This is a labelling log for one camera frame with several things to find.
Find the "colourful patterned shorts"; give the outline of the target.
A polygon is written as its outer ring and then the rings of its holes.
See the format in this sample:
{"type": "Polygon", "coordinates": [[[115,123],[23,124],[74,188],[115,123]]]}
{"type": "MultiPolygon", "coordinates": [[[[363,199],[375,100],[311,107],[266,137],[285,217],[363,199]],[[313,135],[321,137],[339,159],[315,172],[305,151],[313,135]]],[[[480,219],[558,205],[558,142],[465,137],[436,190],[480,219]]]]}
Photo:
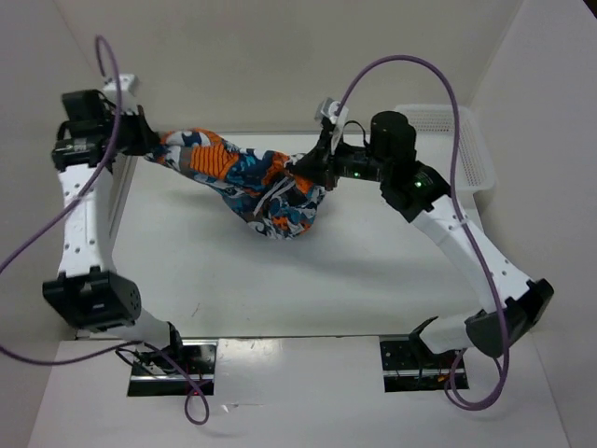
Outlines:
{"type": "Polygon", "coordinates": [[[307,232],[326,196],[323,187],[291,173],[301,158],[239,147],[202,128],[164,133],[144,156],[214,190],[233,214],[273,240],[307,232]]]}

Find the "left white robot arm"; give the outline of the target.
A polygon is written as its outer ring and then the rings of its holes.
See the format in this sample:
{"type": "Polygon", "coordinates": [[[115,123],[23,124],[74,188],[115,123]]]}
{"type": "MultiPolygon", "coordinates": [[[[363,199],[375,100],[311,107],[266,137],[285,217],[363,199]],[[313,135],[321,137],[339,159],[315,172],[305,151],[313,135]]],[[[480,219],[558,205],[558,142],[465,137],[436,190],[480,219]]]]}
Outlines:
{"type": "Polygon", "coordinates": [[[65,93],[62,105],[67,119],[51,152],[65,212],[62,259],[43,297],[70,327],[149,343],[158,367],[179,371],[187,351],[178,331],[143,308],[138,286],[113,261],[113,162],[146,154],[159,138],[135,95],[115,83],[65,93]]]}

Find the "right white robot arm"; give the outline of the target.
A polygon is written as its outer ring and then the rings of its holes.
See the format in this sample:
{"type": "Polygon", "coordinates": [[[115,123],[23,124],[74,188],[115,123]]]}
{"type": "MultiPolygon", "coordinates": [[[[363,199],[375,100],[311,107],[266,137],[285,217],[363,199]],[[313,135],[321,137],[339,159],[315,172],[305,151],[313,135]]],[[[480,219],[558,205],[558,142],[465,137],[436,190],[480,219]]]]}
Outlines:
{"type": "Polygon", "coordinates": [[[545,279],[534,280],[512,264],[479,227],[454,206],[450,184],[418,161],[416,131],[395,111],[376,114],[364,147],[344,142],[345,120],[318,112],[322,131],[315,147],[292,173],[327,190],[341,177],[377,182],[382,197],[424,233],[477,293],[474,315],[431,317],[410,335],[410,359],[429,367],[442,353],[475,347],[499,358],[539,321],[554,295],[545,279]]]}

